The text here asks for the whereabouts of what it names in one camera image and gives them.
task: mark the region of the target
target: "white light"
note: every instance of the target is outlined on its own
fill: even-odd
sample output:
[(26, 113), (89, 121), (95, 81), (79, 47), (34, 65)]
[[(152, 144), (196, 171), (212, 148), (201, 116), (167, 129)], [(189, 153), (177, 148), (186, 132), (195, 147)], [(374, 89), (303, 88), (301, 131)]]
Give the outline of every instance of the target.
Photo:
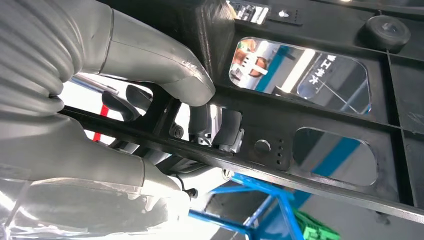
[(270, 9), (268, 7), (264, 7), (262, 12), (260, 13), (259, 18), (257, 19), (257, 24), (262, 24), (264, 22), (265, 16), (267, 15)]
[[(15, 202), (0, 191), (0, 205), (9, 211), (12, 211), (15, 207)], [(19, 212), (29, 219), (38, 220), (38, 218), (27, 212), (23, 207), (19, 208)]]
[(258, 18), (260, 16), (260, 14), (262, 13), (262, 9), (263, 7), (260, 6), (255, 6), (254, 7), (254, 15), (252, 17), (252, 19), (250, 20), (251, 23), (256, 23), (258, 21)]
[(292, 91), (293, 87), (299, 81), (300, 77), (302, 76), (308, 64), (311, 62), (314, 55), (315, 55), (315, 51), (312, 49), (306, 49), (303, 52), (302, 56), (300, 56), (296, 65), (294, 66), (293, 70), (291, 70), (287, 79), (282, 84), (280, 89), (283, 92), (290, 93)]
[(280, 11), (279, 13), (278, 13), (278, 15), (280, 16), (280, 17), (282, 17), (282, 18), (287, 18), (289, 15), (284, 11), (284, 10), (282, 10), (282, 11)]
[(268, 48), (269, 45), (270, 45), (269, 42), (267, 42), (267, 41), (261, 41), (259, 43), (259, 46), (257, 46), (257, 49), (255, 51), (256, 52), (256, 55), (261, 56), (265, 52), (265, 50), (267, 50), (267, 48)]

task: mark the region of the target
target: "gray plastic part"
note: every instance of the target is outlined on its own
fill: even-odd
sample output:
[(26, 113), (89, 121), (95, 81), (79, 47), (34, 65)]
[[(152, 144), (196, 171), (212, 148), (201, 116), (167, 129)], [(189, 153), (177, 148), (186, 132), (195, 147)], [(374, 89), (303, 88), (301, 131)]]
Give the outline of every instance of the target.
[[(215, 91), (185, 46), (105, 4), (3, 0), (0, 170), (22, 169), (29, 173), (25, 180), (32, 181), (76, 178), (136, 187), (150, 179), (169, 183), (159, 171), (145, 173), (140, 157), (92, 142), (76, 120), (57, 114), (64, 104), (55, 96), (78, 72), (156, 82), (194, 106), (206, 103)], [(185, 89), (189, 83), (197, 88)]]
[(113, 30), (101, 74), (153, 82), (190, 106), (207, 103), (215, 87), (187, 47), (151, 26), (113, 11)]
[(93, 142), (67, 116), (2, 115), (0, 129), (0, 166), (28, 170), (25, 180), (76, 178), (143, 185), (145, 166), (140, 157)]

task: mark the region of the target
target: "black screw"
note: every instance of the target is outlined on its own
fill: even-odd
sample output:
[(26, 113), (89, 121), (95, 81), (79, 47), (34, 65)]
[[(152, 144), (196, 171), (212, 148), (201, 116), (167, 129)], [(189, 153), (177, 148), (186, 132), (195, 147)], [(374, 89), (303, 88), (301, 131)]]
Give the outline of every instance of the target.
[(184, 135), (184, 129), (180, 125), (176, 124), (173, 126), (171, 133), (174, 138), (180, 139)]

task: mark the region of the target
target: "rectangular cutout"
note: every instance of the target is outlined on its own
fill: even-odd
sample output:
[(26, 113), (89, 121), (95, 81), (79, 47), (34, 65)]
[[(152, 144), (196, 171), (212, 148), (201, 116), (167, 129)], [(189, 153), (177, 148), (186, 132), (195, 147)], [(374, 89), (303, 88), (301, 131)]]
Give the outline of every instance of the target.
[(367, 70), (337, 54), (247, 37), (237, 45), (229, 78), (241, 88), (340, 112), (363, 115), (371, 109)]

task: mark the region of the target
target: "black frame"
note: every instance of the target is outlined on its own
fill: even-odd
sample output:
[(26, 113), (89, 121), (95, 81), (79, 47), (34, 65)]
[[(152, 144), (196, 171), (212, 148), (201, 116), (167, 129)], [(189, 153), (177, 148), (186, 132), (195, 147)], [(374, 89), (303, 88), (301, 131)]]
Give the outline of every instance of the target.
[[(146, 115), (132, 122), (68, 106), (60, 113), (75, 118), (87, 130), (123, 141), (424, 223), (424, 94), (420, 91), (424, 88), (424, 10), (336, 0), (288, 0), (285, 6), (277, 0), (270, 2), (275, 3), (270, 4), (271, 10), (288, 5), (302, 11), (303, 25), (270, 20), (257, 25), (236, 20), (224, 69), (213, 79), (216, 93), (209, 103), (242, 113), (244, 138), (239, 153), (233, 155), (169, 136), (181, 103), (152, 83), (127, 81), (150, 88), (154, 96)], [(397, 54), (367, 48), (357, 39), (365, 21), (382, 14), (399, 18), (411, 31), (410, 41)], [(371, 112), (343, 113), (236, 87), (228, 73), (233, 51), (245, 37), (357, 59), (368, 72)], [(377, 160), (376, 182), (357, 186), (297, 169), (292, 145), (301, 127), (365, 141)], [(254, 152), (254, 144), (260, 139), (271, 145), (265, 157)]]

